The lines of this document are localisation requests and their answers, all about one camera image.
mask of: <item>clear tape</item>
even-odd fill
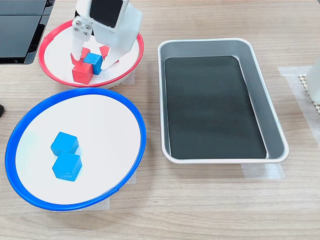
[[[135,184],[137,182],[137,172],[130,177],[130,179],[126,182],[126,184]],[[88,206],[86,208],[81,208],[72,212],[86,212],[86,211],[103,211],[110,209],[110,197],[107,199],[98,202],[94,205]]]
[[[283,179],[284,170],[280,163],[243,163],[243,175],[246,179]]]
[[[291,66],[278,67],[281,76],[285,77],[295,99],[301,108],[301,111],[308,123],[310,130],[315,138],[318,146],[320,145],[320,117],[315,109],[315,105],[306,92],[304,85],[299,80],[299,75],[305,75],[309,72],[312,66]]]

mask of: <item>black pad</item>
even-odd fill
[[[92,0],[90,17],[103,25],[114,28],[123,3],[122,0]]]
[[[164,66],[172,157],[266,158],[235,57],[168,58]]]

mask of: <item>cube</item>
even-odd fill
[[[76,136],[59,132],[54,142],[51,145],[51,150],[54,155],[59,156],[61,153],[74,154],[79,147]]]
[[[52,170],[57,179],[74,182],[82,167],[79,155],[61,152],[55,161]]]
[[[109,53],[110,48],[108,46],[101,46],[99,49],[100,49],[103,60],[105,60],[106,56]]]
[[[72,69],[72,76],[76,83],[88,84],[94,76],[93,66],[79,61]]]
[[[101,65],[103,62],[101,55],[89,52],[83,62],[86,64],[92,64],[94,75],[99,75],[101,73]]]
[[[88,55],[88,53],[90,53],[90,49],[83,47],[82,48],[82,52],[81,52],[81,58],[79,61],[75,60],[74,56],[72,55],[72,53],[70,53],[70,57],[71,57],[71,62],[73,65],[76,65],[78,62],[83,62],[84,59],[86,58],[86,56]]]

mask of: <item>metal tray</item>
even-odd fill
[[[211,71],[212,68],[216,68],[218,72],[221,72],[220,66],[214,66],[215,63],[218,65],[222,61],[231,61],[235,63],[234,66],[235,70],[238,68],[239,77],[236,84],[237,88],[245,89],[242,92],[242,105],[248,105],[248,109],[242,109],[242,106],[235,107],[232,104],[227,105],[227,111],[225,111],[226,102],[232,103],[231,100],[239,98],[236,96],[232,99],[231,96],[218,92],[218,90],[214,87],[217,82],[215,79],[215,72],[212,77],[206,80],[207,82],[203,81],[201,78],[197,78],[192,74],[187,76],[179,77],[179,74],[182,73],[181,69],[188,69],[189,60],[196,60],[193,68],[195,68],[195,72],[201,73],[206,71],[205,68],[202,69],[202,63],[198,60],[204,60],[204,64],[206,64],[208,71]],[[177,69],[176,75],[172,75],[169,69],[175,69],[176,66],[180,67],[183,66],[184,68]],[[160,103],[160,123],[161,123],[161,149],[164,156],[175,164],[242,164],[242,163],[280,163],[285,160],[289,154],[289,147],[286,141],[285,135],[281,128],[279,119],[275,112],[273,103],[271,101],[270,95],[268,93],[267,87],[265,85],[261,70],[259,68],[254,50],[249,42],[244,39],[240,38],[222,38],[222,39],[203,39],[203,40],[170,40],[165,41],[160,44],[158,47],[158,70],[159,70],[159,103]],[[184,78],[194,78],[194,85],[184,85]],[[231,81],[235,81],[233,76],[230,77]],[[219,86],[222,86],[222,89],[231,89],[233,88],[233,93],[237,95],[237,88],[225,79],[219,79]],[[180,81],[179,84],[181,86],[177,87],[176,84],[175,88],[172,87],[172,81]],[[202,87],[200,91],[205,91],[206,93],[199,92],[198,95],[193,94],[192,91],[188,90],[184,91],[183,93],[180,92],[180,89],[186,88],[197,88],[200,84],[206,85],[207,87]],[[185,98],[186,101],[190,100],[193,105],[196,105],[195,113],[197,111],[197,101],[195,99],[201,99],[201,94],[205,98],[207,94],[212,94],[215,92],[223,99],[220,103],[223,105],[224,108],[221,108],[219,104],[215,103],[211,106],[207,106],[204,108],[202,113],[204,114],[192,114],[192,112],[188,112],[188,108],[186,106],[181,107],[183,110],[179,108],[179,104],[181,104],[180,95],[182,98]],[[212,98],[208,98],[209,100],[217,99],[213,93]],[[222,110],[222,114],[224,114],[224,118],[218,117],[216,120],[215,117],[219,114],[219,111]],[[242,122],[243,127],[241,125],[234,126],[230,124],[230,126],[226,125],[228,123],[228,119],[230,123],[236,123],[238,121],[234,121],[233,111],[237,111],[237,115],[239,119],[245,117],[245,115],[251,116],[251,118],[245,119]],[[179,124],[176,124],[175,121],[181,121],[180,127]],[[187,116],[192,119],[193,121],[202,123],[201,126],[196,126],[194,128],[190,128],[188,125],[188,119],[185,118]],[[219,131],[208,131],[206,128],[202,126],[206,126],[206,121],[209,125],[212,125],[215,130],[219,129]],[[259,137],[255,140],[254,132],[257,132]],[[190,138],[192,141],[184,142],[183,136],[186,135],[186,139]],[[238,141],[235,141],[237,135],[241,135]],[[192,148],[194,147],[192,143],[197,144],[197,140],[201,141],[202,136],[207,138],[207,141],[203,143],[206,145],[206,149],[212,146],[212,152],[206,153],[202,151],[202,145],[197,146],[197,151],[192,152]],[[264,155],[259,153],[255,153],[255,147],[259,149],[259,145],[256,142],[260,142],[263,147]],[[241,140],[248,140],[249,146],[245,146],[248,150],[239,151],[242,149],[242,141]]]

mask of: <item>wood grain surface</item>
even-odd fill
[[[142,113],[147,146],[137,183],[110,198],[110,210],[52,212],[11,187],[4,158],[18,121],[69,89],[31,65],[0,65],[1,240],[319,240],[320,151],[277,67],[320,57],[316,0],[132,0],[143,12],[143,59],[135,85],[113,90]],[[70,20],[75,1],[57,1],[46,34]],[[165,40],[244,38],[252,43],[290,147],[281,180],[245,179],[240,165],[174,165],[160,149],[157,47]]]

